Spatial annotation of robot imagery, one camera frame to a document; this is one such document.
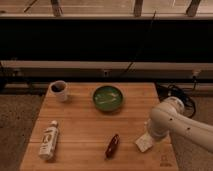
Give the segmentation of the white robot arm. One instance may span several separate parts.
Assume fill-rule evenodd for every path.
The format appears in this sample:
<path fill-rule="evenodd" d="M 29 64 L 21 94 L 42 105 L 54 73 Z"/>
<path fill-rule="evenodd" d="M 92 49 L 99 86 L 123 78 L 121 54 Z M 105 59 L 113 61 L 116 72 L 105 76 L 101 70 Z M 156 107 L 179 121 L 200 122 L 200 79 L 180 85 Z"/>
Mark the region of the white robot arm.
<path fill-rule="evenodd" d="M 169 97 L 150 110 L 147 134 L 153 141 L 161 141 L 174 132 L 213 153 L 213 126 L 182 115 L 184 104 L 177 97 Z"/>

